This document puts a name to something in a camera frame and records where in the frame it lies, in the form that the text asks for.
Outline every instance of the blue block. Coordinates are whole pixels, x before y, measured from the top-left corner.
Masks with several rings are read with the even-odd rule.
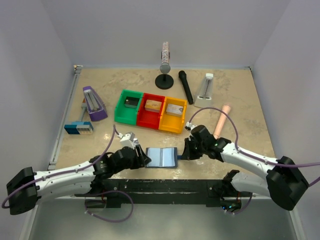
[[[90,127],[92,128],[92,131],[94,130],[94,127],[92,126],[91,122],[89,122],[89,121],[84,121],[83,125],[90,125]]]
[[[66,124],[64,125],[64,129],[68,134],[80,134],[79,131],[77,130],[77,125]]]

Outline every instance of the cable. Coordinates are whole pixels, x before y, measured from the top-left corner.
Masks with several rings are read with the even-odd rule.
[[[312,162],[312,163],[305,163],[305,164],[295,164],[295,165],[291,165],[291,164],[282,164],[282,163],[275,163],[275,162],[271,162],[271,161],[265,161],[263,158],[260,158],[260,157],[257,157],[257,156],[254,156],[254,155],[251,155],[250,153],[247,153],[245,151],[242,151],[241,149],[239,149],[239,146],[238,146],[238,140],[239,140],[239,133],[238,133],[238,130],[237,130],[237,127],[234,123],[234,121],[229,117],[228,114],[226,114],[224,111],[220,110],[219,108],[216,108],[216,107],[204,107],[204,108],[201,108],[199,109],[198,111],[196,111],[190,118],[189,120],[189,123],[191,123],[192,119],[195,117],[195,115],[199,112],[201,112],[202,110],[205,110],[205,109],[213,109],[213,110],[217,110],[219,112],[221,112],[222,114],[224,114],[228,119],[229,121],[231,122],[233,128],[234,128],[234,131],[235,131],[235,141],[234,141],[234,145],[235,145],[235,148],[237,149],[237,151],[247,157],[250,157],[252,159],[255,159],[257,161],[260,161],[260,162],[263,162],[263,163],[266,163],[266,164],[270,164],[270,165],[273,165],[273,166],[278,166],[278,167],[283,167],[283,168],[292,168],[292,169],[297,169],[297,168],[307,168],[307,167],[314,167],[314,166],[319,166],[320,165],[320,162]],[[312,182],[312,185],[314,185],[315,183],[319,182],[320,181],[320,177],[317,178],[315,181]]]
[[[52,173],[52,174],[49,174],[47,176],[43,176],[41,178],[38,178],[36,180],[32,180],[20,187],[18,187],[16,190],[14,190],[12,193],[10,193],[5,199],[4,201],[2,202],[1,204],[1,207],[3,209],[9,209],[10,206],[6,206],[6,203],[7,201],[13,196],[15,195],[16,193],[18,193],[19,191],[21,191],[22,189],[25,189],[26,187],[32,185],[32,184],[35,184],[37,182],[40,182],[40,181],[45,181],[47,178],[52,178],[52,177],[55,177],[55,176],[59,176],[59,175],[62,175],[62,174],[70,174],[70,173],[75,173],[75,172],[80,172],[80,171],[83,171],[87,168],[90,168],[92,167],[94,164],[96,164],[97,162],[100,161],[100,159],[105,155],[105,153],[108,151],[108,149],[110,148],[110,145],[112,144],[112,141],[114,140],[114,137],[115,137],[115,133],[116,133],[116,125],[113,125],[113,131],[112,131],[112,136],[111,136],[111,139],[108,143],[108,145],[106,146],[105,150],[103,151],[103,153],[92,163],[90,163],[89,165],[87,166],[84,166],[84,167],[81,167],[81,168],[78,168],[78,169],[72,169],[72,170],[66,170],[66,171],[61,171],[61,172],[56,172],[56,173]]]
[[[241,196],[241,192],[238,191],[238,194],[236,196],[236,200],[239,201],[239,197]]]
[[[129,214],[126,217],[124,217],[122,219],[113,220],[113,219],[108,219],[108,218],[96,215],[96,214],[92,213],[91,211],[88,211],[87,203],[101,202],[99,200],[91,200],[91,201],[88,201],[87,203],[85,202],[84,203],[85,212],[90,214],[91,216],[97,218],[97,219],[100,219],[100,220],[103,220],[103,221],[106,221],[106,222],[109,222],[109,223],[121,223],[121,222],[124,222],[125,220],[127,220],[128,218],[130,218],[132,213],[133,213],[133,211],[134,211],[134,201],[132,200],[132,198],[126,192],[119,191],[119,190],[110,190],[110,191],[105,191],[105,192],[98,193],[98,194],[92,194],[90,196],[91,197],[97,197],[97,196],[101,196],[101,195],[105,195],[105,194],[111,194],[111,193],[123,194],[129,199],[129,201],[131,203],[131,211],[129,212]]]
[[[237,212],[229,212],[229,211],[225,211],[225,213],[231,214],[231,215],[237,215],[242,213],[250,204],[251,200],[252,200],[252,196],[253,194],[251,193],[249,200],[246,202],[246,204]]]
[[[102,193],[101,194],[101,200],[102,200],[102,202],[104,202],[105,204],[107,203],[105,200],[104,200],[104,194]]]

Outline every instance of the beige countertop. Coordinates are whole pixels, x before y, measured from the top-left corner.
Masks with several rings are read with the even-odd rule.
[[[155,85],[155,78],[160,74],[158,69],[126,69],[126,68],[84,68],[73,92],[68,121],[77,121],[81,113],[84,98],[82,88],[91,86],[106,105],[108,118],[92,122],[92,135],[69,135],[64,132],[58,154],[56,168],[74,166],[100,155],[107,146],[114,124],[114,112],[123,89],[144,93],[186,99],[183,86],[178,79],[181,69],[172,69],[170,75],[174,85],[168,90],[161,90]],[[239,146],[261,155],[274,157],[264,115],[256,92],[254,80],[249,69],[184,69],[192,94],[195,94],[206,73],[214,74],[213,107],[221,108],[231,103],[230,117],[239,132]],[[189,105],[186,109],[185,123],[199,108]],[[192,121],[196,125],[205,125],[212,133],[220,113],[214,110],[200,112]],[[89,121],[86,113],[84,121]],[[187,130],[181,134],[143,128],[139,126],[116,123],[120,133],[134,132],[143,150],[146,148],[177,147],[178,154],[184,150],[184,138],[189,135]],[[235,131],[226,121],[221,137],[235,141]],[[122,146],[115,137],[109,152],[115,152]],[[178,168],[140,168],[126,169],[113,178],[125,179],[220,179],[232,169],[240,168],[218,160],[203,156],[198,160],[179,160]]]

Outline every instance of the plastic tray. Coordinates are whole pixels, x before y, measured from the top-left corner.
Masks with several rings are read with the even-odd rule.
[[[166,114],[168,104],[183,106],[182,116],[179,117]],[[180,134],[184,128],[186,110],[187,100],[166,96],[160,116],[159,130]]]
[[[159,112],[147,111],[145,109],[145,104],[147,100],[154,100],[161,102],[161,108]],[[149,93],[144,93],[141,100],[139,112],[136,118],[136,124],[140,127],[159,129],[160,116],[162,108],[164,106],[165,97],[160,95],[154,95]]]
[[[114,121],[123,124],[136,125],[137,115],[143,95],[143,92],[139,91],[130,91],[126,89],[122,90],[121,96],[114,110]],[[126,97],[134,97],[140,99],[137,107],[126,107]]]

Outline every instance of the microphone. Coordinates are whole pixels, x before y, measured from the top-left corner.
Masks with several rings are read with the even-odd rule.
[[[192,98],[192,94],[189,88],[189,84],[187,81],[187,74],[185,71],[180,71],[179,72],[179,79],[182,82],[183,88],[184,88],[184,92],[186,95],[186,99],[188,100],[189,104],[192,105],[194,104],[194,99]]]
[[[160,74],[155,78],[155,85],[160,89],[169,89],[174,85],[174,79],[172,76],[168,75],[170,72],[170,51],[169,51],[169,42],[165,41],[162,45],[161,52],[161,65],[160,65]]]
[[[160,72],[162,74],[168,74],[171,70],[169,65],[170,60],[170,51],[169,51],[169,42],[165,41],[162,45],[162,52],[161,52],[161,61],[162,64],[160,65]]]

